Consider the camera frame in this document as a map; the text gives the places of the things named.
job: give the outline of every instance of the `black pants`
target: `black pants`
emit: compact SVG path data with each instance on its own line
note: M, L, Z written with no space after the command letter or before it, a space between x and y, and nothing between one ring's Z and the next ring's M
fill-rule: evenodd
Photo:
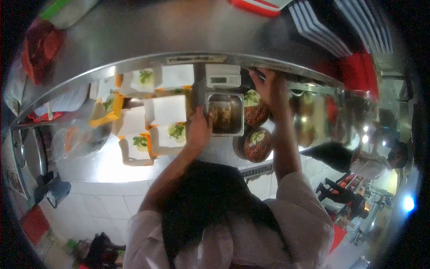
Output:
M300 154L322 161L331 168L341 173L348 173L351 167L353 151L344 148L341 143L328 142L322 145L304 150Z
M326 181L330 187L332 187L334 190L338 191L339 193L331 193L325 187L322 187L321 194L324 197L333 200L333 202L341 203L341 204L349 203L355 199L355 194L352 191L340 187L338 184L334 183L329 179L326 179Z

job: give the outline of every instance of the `white paper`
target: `white paper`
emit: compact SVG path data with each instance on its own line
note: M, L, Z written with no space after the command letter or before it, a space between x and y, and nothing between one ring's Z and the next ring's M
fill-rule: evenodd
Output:
M194 83L194 65L163 66L163 82L157 88L172 88Z
M151 128L149 134L151 136L153 154L178 154L186 143L185 141L177 143L174 138L170 138L167 133L167 126Z
M145 99L143 103L148 125L169 125L187 121L185 95Z
M145 107L139 106L130 110L123 110L122 119L116 120L115 124L121 124L118 136L125 136L134 133L146 133L145 130Z
M133 89L142 91L142 92L153 93L153 92L155 92L155 88L158 87L158 85L154 84L154 83L156 83L155 82L156 81L155 80L155 75L156 75L155 71L151 68L146 68L143 70L151 70L152 71L153 82L150 84L142 85L142 83L140 82L140 77L139 77L141 70L136 70L136 71L132 72L133 77L132 77L130 87L132 87Z
M118 87L115 86L115 80L117 79L116 76L108 77L101 79L98 83L98 92L97 92L97 99L101 99L102 102L106 101L106 98L109 96L109 94L112 91L118 90Z
M149 152L141 152L137 149L135 145L133 145L133 137L140 136L138 133L126 135L123 140L127 142L128 145L128 157L129 161L132 160L147 160L150 159Z
M158 126L158 145L160 147L176 148L185 146L185 140L178 142L174 137L170 137L167 132L168 125Z

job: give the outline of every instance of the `dark hair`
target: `dark hair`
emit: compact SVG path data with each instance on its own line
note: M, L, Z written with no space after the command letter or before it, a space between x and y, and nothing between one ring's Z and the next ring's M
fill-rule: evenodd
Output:
M406 145L406 143L404 142L398 142L396 147L399 149L400 151L400 156L401 159L400 161L397 163L396 167L393 168L402 168L405 167L406 163L408 162L408 146Z
M361 213L361 216L360 216L360 217L361 217L362 219L365 219L365 218L367 218L367 216L368 216L368 215L369 215L369 211L365 209L365 210L363 211L363 213Z

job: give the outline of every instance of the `man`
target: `man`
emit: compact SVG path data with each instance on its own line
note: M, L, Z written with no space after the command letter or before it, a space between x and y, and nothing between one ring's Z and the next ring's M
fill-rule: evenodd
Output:
M354 151L344 148L341 143L328 142L300 154L322 161L341 173L352 173L365 179L378 179L392 169L406 165L408 148L405 143L397 142L388 158L379 156L378 146L379 143L375 143L369 154L363 151L362 140Z
M316 193L321 191L321 194L328 199L333 200L333 202L349 205L350 214L349 220L353 220L355 217L360 216L363 219L367 218L369 211L364 209L366 203L365 198L360 194L355 194L350 190L340 187L338 184L326 178L326 184L332 187L339 193L332 193L327 190L322 183L318 185Z
M198 107L182 152L158 176L130 220L124 268L318 268L333 223L304 174L285 100L286 81L250 72L273 113L276 199L252 195L237 168L196 161L212 119Z

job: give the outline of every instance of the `plastic bag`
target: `plastic bag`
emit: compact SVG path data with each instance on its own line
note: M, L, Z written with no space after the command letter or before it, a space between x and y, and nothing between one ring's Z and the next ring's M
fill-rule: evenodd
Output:
M99 151L111 133L111 124L97 128L87 121L72 120L58 129L52 139L52 156L55 162L68 158L79 158Z
M15 116L18 116L19 113L26 80L27 74L24 72L20 58L14 61L12 65L3 94L4 102Z
M69 89L67 93L61 94L60 96L49 101L51 111L75 111L82 106L86 99L87 93L88 85L83 85L74 90ZM40 117L43 114L48 113L48 109L46 105L43 105L34 112Z

